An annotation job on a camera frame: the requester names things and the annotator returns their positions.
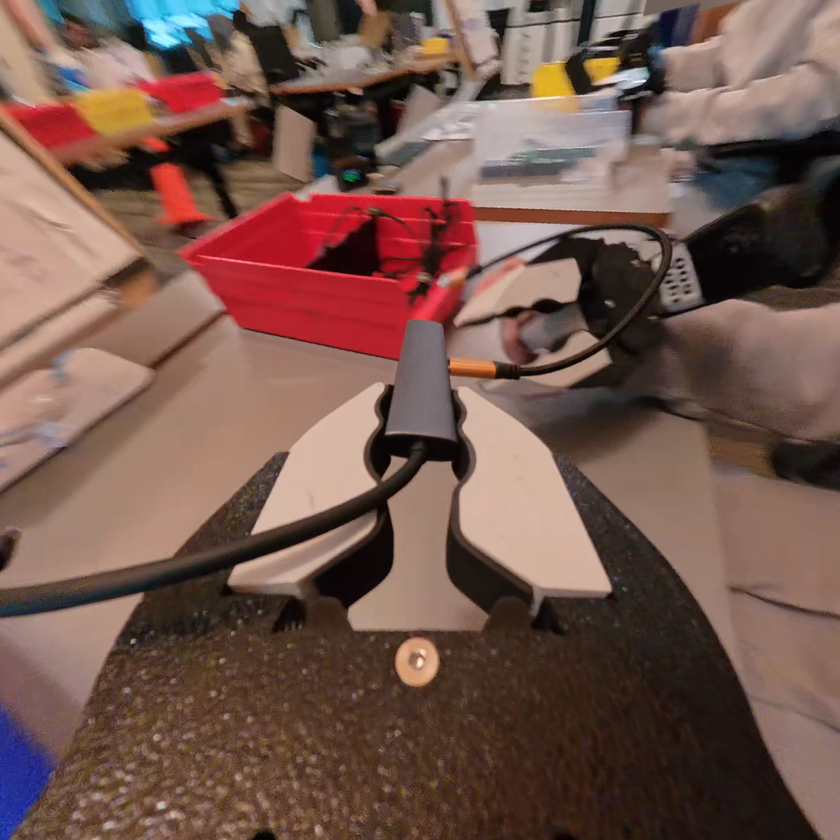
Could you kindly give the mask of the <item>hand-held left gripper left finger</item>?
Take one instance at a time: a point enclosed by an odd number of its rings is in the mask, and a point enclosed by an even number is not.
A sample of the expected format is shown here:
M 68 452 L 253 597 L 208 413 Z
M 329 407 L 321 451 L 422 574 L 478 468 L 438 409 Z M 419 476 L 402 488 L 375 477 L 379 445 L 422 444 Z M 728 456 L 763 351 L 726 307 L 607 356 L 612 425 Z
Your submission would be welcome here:
M 391 462 L 381 441 L 391 390 L 382 383 L 369 386 L 292 446 L 254 535 L 336 507 L 382 481 Z M 393 553 L 392 519 L 384 504 L 315 539 L 235 566 L 227 587 L 301 600 L 321 595 L 351 607 L 384 581 Z

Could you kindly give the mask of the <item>person's right forearm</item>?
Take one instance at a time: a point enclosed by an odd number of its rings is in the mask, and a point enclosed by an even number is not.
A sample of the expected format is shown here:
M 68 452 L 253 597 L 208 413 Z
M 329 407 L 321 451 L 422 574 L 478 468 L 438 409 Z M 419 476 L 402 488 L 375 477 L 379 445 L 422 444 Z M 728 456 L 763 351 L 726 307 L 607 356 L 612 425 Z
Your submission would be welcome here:
M 664 320 L 621 389 L 693 417 L 800 440 L 839 431 L 839 305 L 730 300 Z

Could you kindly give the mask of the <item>clear plastic organizer tray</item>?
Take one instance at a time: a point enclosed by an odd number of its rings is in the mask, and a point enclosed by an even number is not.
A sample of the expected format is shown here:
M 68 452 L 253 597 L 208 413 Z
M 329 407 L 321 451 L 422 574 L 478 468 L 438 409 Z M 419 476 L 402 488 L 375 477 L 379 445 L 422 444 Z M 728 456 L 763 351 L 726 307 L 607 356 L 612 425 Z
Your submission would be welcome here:
M 632 117 L 624 110 L 513 111 L 499 106 L 476 121 L 479 182 L 599 182 L 626 159 Z

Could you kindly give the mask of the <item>red divided bin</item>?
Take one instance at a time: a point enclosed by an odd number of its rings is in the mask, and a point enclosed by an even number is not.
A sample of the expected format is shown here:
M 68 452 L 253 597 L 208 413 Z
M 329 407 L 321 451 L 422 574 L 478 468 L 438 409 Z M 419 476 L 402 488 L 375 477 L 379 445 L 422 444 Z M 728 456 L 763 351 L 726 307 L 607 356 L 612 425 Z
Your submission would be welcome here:
M 381 272 L 306 268 L 320 247 L 372 217 Z M 396 359 L 406 323 L 446 322 L 477 262 L 473 206 L 458 198 L 286 193 L 184 247 L 243 329 Z

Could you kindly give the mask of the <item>orange traffic cone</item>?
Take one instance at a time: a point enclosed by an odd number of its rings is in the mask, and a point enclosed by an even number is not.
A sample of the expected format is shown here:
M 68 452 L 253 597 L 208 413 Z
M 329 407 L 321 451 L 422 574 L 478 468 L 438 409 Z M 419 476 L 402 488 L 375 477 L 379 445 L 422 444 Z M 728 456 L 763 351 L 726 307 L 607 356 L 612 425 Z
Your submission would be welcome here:
M 181 228 L 212 220 L 198 209 L 186 177 L 177 164 L 159 163 L 150 169 L 150 177 L 161 206 L 161 215 L 157 218 L 159 224 Z

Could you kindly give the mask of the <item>person's beige clothed body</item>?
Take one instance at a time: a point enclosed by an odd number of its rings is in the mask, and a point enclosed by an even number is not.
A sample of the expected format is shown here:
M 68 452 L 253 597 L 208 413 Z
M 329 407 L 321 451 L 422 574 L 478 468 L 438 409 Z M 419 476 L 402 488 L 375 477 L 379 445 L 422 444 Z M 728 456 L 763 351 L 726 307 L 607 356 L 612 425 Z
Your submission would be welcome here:
M 742 683 L 784 781 L 839 838 L 838 493 L 713 471 Z

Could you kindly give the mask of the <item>laminated instruction sheet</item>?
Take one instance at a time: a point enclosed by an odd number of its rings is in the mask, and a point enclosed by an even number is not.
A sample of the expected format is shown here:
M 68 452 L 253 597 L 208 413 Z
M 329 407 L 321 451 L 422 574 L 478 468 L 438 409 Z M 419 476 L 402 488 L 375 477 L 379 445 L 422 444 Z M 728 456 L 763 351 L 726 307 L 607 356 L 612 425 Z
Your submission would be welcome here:
M 5 354 L 65 314 L 78 314 L 141 252 L 19 142 L 1 139 L 1 347 Z

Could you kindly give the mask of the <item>white cardboard panel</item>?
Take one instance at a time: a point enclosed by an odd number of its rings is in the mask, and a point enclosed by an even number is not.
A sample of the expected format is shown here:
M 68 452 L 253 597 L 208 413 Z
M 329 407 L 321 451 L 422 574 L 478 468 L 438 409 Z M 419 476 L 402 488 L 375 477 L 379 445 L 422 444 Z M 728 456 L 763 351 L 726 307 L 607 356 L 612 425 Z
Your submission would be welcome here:
M 277 107 L 271 156 L 274 170 L 296 182 L 309 184 L 315 137 L 315 122 L 289 107 Z

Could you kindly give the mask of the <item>blue plastic bin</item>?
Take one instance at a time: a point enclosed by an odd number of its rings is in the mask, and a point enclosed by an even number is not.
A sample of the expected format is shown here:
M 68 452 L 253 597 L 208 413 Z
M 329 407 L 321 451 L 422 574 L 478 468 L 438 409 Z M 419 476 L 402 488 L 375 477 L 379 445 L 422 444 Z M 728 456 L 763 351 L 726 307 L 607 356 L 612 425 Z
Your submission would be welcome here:
M 49 753 L 1 707 L 1 838 L 14 835 L 55 767 Z

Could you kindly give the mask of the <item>yellow bin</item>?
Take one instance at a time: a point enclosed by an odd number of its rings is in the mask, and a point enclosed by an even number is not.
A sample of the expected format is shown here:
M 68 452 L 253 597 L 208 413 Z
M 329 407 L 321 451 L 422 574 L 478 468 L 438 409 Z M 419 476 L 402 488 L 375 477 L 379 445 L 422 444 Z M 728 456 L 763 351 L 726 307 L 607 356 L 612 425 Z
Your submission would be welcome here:
M 80 116 L 97 134 L 112 135 L 141 129 L 154 121 L 151 105 L 137 87 L 77 93 L 73 100 Z

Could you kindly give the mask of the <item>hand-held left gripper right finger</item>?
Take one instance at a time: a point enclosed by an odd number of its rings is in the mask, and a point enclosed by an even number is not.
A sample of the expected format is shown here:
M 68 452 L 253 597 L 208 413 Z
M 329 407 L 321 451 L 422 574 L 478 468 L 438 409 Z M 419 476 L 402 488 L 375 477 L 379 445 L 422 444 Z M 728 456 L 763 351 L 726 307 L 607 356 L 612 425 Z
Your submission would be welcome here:
M 550 448 L 483 395 L 454 392 L 460 450 L 448 576 L 483 611 L 516 597 L 602 599 L 612 583 Z

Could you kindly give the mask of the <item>person's right hand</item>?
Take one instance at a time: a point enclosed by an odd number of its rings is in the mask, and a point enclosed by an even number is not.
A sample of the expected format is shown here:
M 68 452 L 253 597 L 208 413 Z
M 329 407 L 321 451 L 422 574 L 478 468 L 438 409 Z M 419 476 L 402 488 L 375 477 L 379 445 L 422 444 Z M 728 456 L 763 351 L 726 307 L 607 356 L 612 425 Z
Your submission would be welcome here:
M 522 340 L 523 328 L 534 320 L 537 313 L 531 310 L 523 311 L 514 318 L 500 320 L 500 339 L 505 356 L 512 364 L 530 364 L 536 358 L 528 345 Z

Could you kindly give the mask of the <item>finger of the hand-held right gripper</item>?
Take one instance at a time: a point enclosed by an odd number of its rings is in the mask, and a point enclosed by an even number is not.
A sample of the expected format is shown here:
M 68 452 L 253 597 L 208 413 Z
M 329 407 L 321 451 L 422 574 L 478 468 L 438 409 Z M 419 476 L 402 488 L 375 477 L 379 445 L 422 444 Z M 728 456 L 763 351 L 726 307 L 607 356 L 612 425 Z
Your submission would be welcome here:
M 581 290 L 581 270 L 575 259 L 536 265 L 514 260 L 493 269 L 471 292 L 455 315 L 456 327 L 474 327 L 539 308 L 575 303 Z

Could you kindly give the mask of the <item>wooden table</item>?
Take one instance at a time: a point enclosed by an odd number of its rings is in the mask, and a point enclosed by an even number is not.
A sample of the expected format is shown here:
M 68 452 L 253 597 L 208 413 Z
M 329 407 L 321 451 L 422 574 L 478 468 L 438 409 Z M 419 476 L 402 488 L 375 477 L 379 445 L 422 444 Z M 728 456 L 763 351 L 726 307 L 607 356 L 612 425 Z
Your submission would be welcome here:
M 226 98 L 189 112 L 166 114 L 133 129 L 65 143 L 52 154 L 65 165 L 74 165 L 108 157 L 117 151 L 142 146 L 149 138 L 166 139 L 177 134 L 202 129 L 250 112 L 254 103 L 246 98 Z

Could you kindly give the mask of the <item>black bin divider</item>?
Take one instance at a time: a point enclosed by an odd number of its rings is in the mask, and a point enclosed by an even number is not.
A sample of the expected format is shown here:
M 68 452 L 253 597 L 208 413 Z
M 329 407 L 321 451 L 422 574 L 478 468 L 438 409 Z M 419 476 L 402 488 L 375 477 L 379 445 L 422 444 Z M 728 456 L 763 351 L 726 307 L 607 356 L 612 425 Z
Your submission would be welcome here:
M 322 245 L 307 265 L 309 270 L 347 276 L 373 277 L 382 271 L 377 221 L 372 217 Z

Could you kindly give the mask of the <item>red storage bin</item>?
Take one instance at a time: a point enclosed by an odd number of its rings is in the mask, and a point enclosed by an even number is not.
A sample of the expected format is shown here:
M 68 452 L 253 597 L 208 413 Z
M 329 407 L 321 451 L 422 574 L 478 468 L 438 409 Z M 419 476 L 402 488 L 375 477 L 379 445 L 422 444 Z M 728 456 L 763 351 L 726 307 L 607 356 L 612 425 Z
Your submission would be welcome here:
M 196 71 L 139 82 L 138 87 L 171 113 L 209 107 L 224 99 L 213 73 Z
M 16 104 L 5 106 L 3 110 L 36 142 L 49 150 L 89 140 L 96 135 L 73 104 Z

